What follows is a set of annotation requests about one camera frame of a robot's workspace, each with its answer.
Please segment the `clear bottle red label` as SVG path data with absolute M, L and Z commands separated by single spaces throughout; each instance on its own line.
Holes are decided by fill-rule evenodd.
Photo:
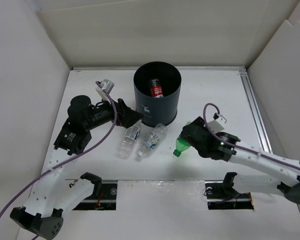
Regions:
M 163 98 L 163 90 L 161 82 L 158 78 L 154 78 L 148 81 L 150 94 L 153 98 Z

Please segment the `green plastic bottle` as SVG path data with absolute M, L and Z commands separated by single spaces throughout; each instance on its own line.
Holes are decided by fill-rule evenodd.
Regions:
M 180 155 L 188 150 L 191 147 L 189 143 L 187 143 L 186 140 L 181 138 L 181 135 L 179 135 L 175 141 L 175 149 L 173 151 L 173 155 L 176 157 L 180 157 Z

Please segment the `clear bottle green blue label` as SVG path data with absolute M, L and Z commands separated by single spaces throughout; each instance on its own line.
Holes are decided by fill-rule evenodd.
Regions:
M 151 132 L 141 141 L 141 144 L 137 150 L 136 157 L 138 160 L 151 156 L 161 142 L 166 138 L 167 127 L 158 123 Z

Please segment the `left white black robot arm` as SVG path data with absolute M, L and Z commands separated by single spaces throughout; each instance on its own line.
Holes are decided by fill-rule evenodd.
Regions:
M 93 105 L 86 95 L 74 97 L 67 114 L 44 168 L 48 173 L 33 185 L 26 203 L 10 213 L 10 218 L 20 227 L 46 240 L 58 235 L 65 215 L 82 200 L 101 194 L 102 179 L 93 173 L 83 173 L 72 187 L 65 180 L 77 162 L 70 158 L 83 154 L 92 139 L 91 130 L 108 122 L 127 129 L 144 116 L 128 107 L 121 98 L 113 103 L 103 100 Z

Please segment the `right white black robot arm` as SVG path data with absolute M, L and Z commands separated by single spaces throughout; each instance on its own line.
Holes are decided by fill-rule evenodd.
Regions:
M 225 174 L 215 189 L 224 201 L 257 192 L 283 196 L 300 205 L 300 160 L 288 159 L 248 146 L 232 134 L 209 130 L 202 117 L 182 128 L 180 137 L 195 148 L 202 158 L 239 164 L 261 172 L 261 175 Z

